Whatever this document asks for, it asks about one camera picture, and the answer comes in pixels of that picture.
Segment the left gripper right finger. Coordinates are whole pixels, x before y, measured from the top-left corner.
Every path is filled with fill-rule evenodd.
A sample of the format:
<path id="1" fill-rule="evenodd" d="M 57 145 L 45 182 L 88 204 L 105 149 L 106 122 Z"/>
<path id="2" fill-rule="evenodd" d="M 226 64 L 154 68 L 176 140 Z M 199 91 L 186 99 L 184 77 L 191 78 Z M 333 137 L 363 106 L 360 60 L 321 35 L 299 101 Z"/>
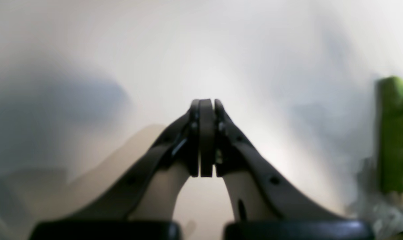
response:
<path id="1" fill-rule="evenodd" d="M 373 240 L 371 227 L 328 211 L 275 169 L 232 122 L 220 100 L 200 100 L 200 176 L 213 168 L 235 221 L 224 240 Z"/>

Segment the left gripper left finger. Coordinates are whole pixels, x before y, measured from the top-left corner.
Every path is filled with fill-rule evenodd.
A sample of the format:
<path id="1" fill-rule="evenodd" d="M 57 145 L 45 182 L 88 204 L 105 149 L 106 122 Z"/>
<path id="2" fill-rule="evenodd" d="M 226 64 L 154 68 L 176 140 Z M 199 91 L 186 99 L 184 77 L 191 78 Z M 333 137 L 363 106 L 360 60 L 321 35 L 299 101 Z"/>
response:
<path id="1" fill-rule="evenodd" d="M 200 100 L 163 130 L 147 152 L 81 210 L 41 222 L 31 240 L 181 240 L 172 220 L 178 194 L 197 176 Z"/>

